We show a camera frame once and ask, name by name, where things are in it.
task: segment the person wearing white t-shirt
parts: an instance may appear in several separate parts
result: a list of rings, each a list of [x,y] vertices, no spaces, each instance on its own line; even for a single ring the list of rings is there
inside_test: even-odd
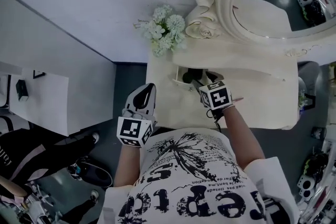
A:
[[[229,139],[187,128],[152,136],[143,148],[123,145],[98,224],[296,224],[278,158],[265,159],[234,106],[223,113]]]

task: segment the picture frame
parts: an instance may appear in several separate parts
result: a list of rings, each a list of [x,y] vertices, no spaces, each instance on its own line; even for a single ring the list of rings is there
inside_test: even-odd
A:
[[[34,70],[33,72],[33,79],[37,79],[39,77],[43,77],[45,76],[46,74],[44,72],[41,72],[41,71],[37,71],[37,70]]]

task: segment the flower bouquet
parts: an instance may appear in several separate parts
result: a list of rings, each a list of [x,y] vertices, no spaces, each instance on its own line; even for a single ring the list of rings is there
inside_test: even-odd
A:
[[[171,14],[172,11],[169,5],[163,5],[154,10],[150,21],[138,20],[139,23],[134,24],[134,27],[140,29],[143,36],[151,41],[156,57],[165,55],[168,50],[186,48],[184,19],[180,15]]]

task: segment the white mirror frame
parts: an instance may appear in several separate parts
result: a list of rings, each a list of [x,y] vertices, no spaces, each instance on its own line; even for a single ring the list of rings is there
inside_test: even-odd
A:
[[[233,13],[233,5],[234,0],[216,0],[217,16],[225,31],[242,43],[282,48],[302,48],[302,45],[330,44],[330,42],[334,43],[336,40],[336,21],[334,19],[316,27],[286,33],[283,37],[267,37],[254,34],[237,21]]]

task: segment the black and white marker cube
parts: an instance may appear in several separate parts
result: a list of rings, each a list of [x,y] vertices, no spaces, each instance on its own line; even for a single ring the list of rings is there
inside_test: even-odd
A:
[[[232,104],[231,92],[225,86],[224,80],[202,86],[199,90],[203,104],[211,110]]]
[[[118,118],[117,138],[127,146],[143,147],[153,132],[152,122],[133,118]]]

